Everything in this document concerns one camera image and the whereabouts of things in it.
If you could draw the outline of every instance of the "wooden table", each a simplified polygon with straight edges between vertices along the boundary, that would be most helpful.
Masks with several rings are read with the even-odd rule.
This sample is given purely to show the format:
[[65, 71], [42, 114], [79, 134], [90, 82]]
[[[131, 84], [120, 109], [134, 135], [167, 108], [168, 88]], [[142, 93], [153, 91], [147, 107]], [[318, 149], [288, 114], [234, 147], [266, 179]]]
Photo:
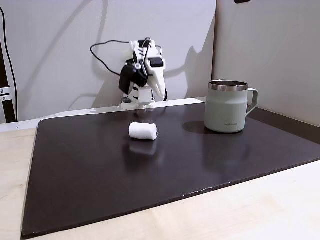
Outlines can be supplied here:
[[[36, 129], [0, 133], [0, 240], [21, 236]], [[41, 240], [320, 239], [320, 161]]]

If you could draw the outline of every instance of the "mug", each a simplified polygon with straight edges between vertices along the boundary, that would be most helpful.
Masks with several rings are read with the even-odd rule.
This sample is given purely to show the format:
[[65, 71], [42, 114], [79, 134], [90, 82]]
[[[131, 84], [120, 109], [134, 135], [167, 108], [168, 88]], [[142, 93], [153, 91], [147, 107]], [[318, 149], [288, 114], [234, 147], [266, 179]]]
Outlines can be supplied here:
[[[252, 104], [248, 105], [248, 91], [253, 91]], [[231, 80], [209, 82], [205, 101], [204, 125], [215, 132], [236, 133], [245, 128], [246, 116], [256, 108], [258, 91], [248, 83]]]

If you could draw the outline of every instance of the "black cable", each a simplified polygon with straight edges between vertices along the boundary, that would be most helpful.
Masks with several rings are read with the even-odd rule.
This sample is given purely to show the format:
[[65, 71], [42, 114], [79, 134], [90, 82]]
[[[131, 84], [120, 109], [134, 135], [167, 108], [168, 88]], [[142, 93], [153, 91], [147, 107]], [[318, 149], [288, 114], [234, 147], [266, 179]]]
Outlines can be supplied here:
[[94, 54], [94, 52], [93, 52], [93, 50], [92, 50], [92, 48], [94, 48], [94, 47], [96, 47], [96, 46], [104, 45], [104, 44], [108, 44], [108, 43], [112, 43], [112, 42], [121, 43], [121, 44], [129, 44], [129, 43], [130, 43], [129, 41], [109, 40], [109, 41], [106, 41], [106, 42], [96, 43], [96, 44], [92, 45], [92, 46], [90, 47], [90, 51], [91, 51], [92, 55], [93, 55], [97, 60], [99, 60], [99, 61], [106, 67], [106, 69], [108, 69], [111, 73], [113, 73], [113, 74], [115, 74], [115, 75], [118, 75], [118, 76], [120, 77], [120, 74], [119, 74], [119, 73], [117, 73], [117, 72], [115, 72], [115, 71], [112, 71], [112, 70], [107, 66], [107, 64], [105, 64], [104, 61], [102, 61], [99, 57], [97, 57], [97, 56]]
[[151, 38], [150, 38], [150, 37], [146, 37], [146, 38], [144, 39], [144, 42], [142, 43], [142, 48], [143, 48], [143, 47], [145, 46], [145, 43], [146, 43], [146, 41], [147, 41], [148, 39], [150, 40], [150, 43], [149, 43], [148, 48], [146, 49], [145, 56], [144, 56], [144, 59], [143, 59], [143, 63], [144, 63], [145, 66], [147, 66], [147, 65], [146, 65], [146, 59], [147, 59], [148, 51], [149, 51], [149, 48], [150, 48], [150, 45], [151, 45]]
[[160, 55], [162, 55], [162, 47], [160, 45], [155, 45], [155, 47], [157, 48], [160, 48]]
[[167, 99], [168, 99], [168, 92], [167, 92], [167, 89], [165, 89], [165, 97], [164, 97], [163, 101], [165, 102], [165, 101], [167, 101]]
[[4, 46], [5, 46], [5, 51], [6, 55], [8, 57], [9, 63], [10, 63], [10, 69], [12, 73], [12, 78], [13, 78], [13, 83], [14, 83], [14, 92], [15, 92], [15, 119], [18, 122], [18, 92], [17, 92], [17, 83], [16, 83], [16, 77], [14, 73], [14, 68], [12, 67], [12, 62], [10, 59], [9, 51], [8, 51], [8, 46], [7, 46], [7, 34], [6, 34], [6, 19], [5, 19], [5, 13], [0, 6], [0, 10], [2, 13], [2, 22], [3, 22], [3, 38], [4, 38]]

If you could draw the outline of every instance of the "cotton roll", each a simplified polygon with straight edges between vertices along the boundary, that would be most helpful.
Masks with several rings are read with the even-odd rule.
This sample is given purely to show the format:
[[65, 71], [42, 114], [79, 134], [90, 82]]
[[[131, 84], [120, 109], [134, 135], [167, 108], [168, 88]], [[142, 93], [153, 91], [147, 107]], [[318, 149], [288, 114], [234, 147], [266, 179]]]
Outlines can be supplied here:
[[158, 136], [157, 125], [132, 122], [129, 126], [129, 135], [133, 139], [155, 140]]

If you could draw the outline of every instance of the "white wall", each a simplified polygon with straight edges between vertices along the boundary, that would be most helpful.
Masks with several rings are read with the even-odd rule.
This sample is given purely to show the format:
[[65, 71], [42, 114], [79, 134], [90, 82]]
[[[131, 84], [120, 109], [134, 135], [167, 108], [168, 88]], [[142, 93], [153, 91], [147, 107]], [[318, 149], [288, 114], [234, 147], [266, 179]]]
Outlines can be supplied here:
[[[119, 78], [90, 46], [150, 37], [163, 48], [168, 99], [206, 94], [212, 74], [215, 0], [0, 0], [19, 100], [19, 120], [118, 105]], [[98, 48], [120, 72], [125, 44]], [[12, 84], [9, 65], [7, 74]], [[0, 123], [4, 123], [0, 110]]]
[[320, 1], [218, 0], [215, 79], [246, 81], [258, 106], [320, 126]]

